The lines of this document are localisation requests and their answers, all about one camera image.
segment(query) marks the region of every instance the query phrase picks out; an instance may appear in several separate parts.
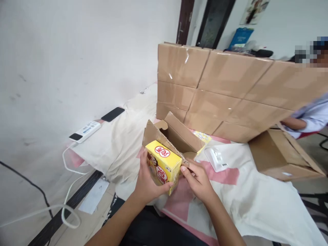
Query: lap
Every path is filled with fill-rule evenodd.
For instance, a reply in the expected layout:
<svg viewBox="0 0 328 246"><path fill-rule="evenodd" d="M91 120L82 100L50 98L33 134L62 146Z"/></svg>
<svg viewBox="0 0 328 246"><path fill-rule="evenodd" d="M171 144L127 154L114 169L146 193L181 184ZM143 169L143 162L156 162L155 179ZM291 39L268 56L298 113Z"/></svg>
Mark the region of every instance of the lap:
<svg viewBox="0 0 328 246"><path fill-rule="evenodd" d="M120 209L124 200L114 195L103 226ZM120 245L207 245L167 216L160 217L146 206L133 220Z"/></svg>

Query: hand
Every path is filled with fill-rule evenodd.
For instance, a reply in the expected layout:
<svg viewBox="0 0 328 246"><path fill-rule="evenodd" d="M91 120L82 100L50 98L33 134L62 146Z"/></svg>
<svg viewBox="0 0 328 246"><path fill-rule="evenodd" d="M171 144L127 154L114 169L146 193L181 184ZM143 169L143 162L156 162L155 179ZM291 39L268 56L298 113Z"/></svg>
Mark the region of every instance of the hand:
<svg viewBox="0 0 328 246"><path fill-rule="evenodd" d="M191 190L198 197L198 199L205 204L209 202L212 198L217 197L217 194L215 193L209 181L204 167L196 164L193 160L190 159L188 159L188 162L189 168L181 166L180 170L186 177ZM192 170L195 176L193 176L188 169Z"/></svg>
<svg viewBox="0 0 328 246"><path fill-rule="evenodd" d="M136 200L136 202L141 203L141 205L144 207L155 198L159 197L165 192L168 192L173 184L173 182L168 182L162 186L157 186L154 183L150 175L149 167L147 165L147 150L145 150L140 158L140 169L138 173L137 184L131 196Z"/></svg>

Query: paper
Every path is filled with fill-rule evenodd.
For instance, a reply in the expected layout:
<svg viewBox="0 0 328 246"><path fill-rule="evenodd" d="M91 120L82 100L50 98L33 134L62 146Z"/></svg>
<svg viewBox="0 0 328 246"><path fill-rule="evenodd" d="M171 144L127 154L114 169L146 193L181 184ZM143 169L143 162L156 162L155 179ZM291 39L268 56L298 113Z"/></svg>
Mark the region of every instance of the paper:
<svg viewBox="0 0 328 246"><path fill-rule="evenodd" d="M85 197L79 210L88 214L93 214L108 186L109 182L99 179Z"/></svg>

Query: smartphone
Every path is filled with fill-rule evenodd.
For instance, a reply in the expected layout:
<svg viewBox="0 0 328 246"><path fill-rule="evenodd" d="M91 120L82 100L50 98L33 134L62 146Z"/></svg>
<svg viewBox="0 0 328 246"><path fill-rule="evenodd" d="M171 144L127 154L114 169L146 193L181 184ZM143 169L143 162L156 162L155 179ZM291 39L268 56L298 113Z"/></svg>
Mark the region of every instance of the smartphone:
<svg viewBox="0 0 328 246"><path fill-rule="evenodd" d="M124 109L122 108L115 108L112 111L110 111L108 114L104 115L101 119L107 122L111 122L114 120L117 116L119 116L121 113L124 112Z"/></svg>

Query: red circular logo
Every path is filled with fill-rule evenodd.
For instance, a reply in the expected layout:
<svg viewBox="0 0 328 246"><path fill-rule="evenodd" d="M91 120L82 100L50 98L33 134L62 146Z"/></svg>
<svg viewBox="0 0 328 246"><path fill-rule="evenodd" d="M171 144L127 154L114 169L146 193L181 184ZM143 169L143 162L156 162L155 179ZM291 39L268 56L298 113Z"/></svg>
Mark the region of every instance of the red circular logo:
<svg viewBox="0 0 328 246"><path fill-rule="evenodd" d="M163 158L166 158L171 154L171 152L168 149L165 149L162 146L157 146L155 148L155 152L157 154L160 154L160 156L163 157Z"/></svg>
<svg viewBox="0 0 328 246"><path fill-rule="evenodd" d="M157 166L156 172L157 172L156 176L157 176L158 180L162 184L165 184L167 181L167 175L166 175L165 171L160 166Z"/></svg>

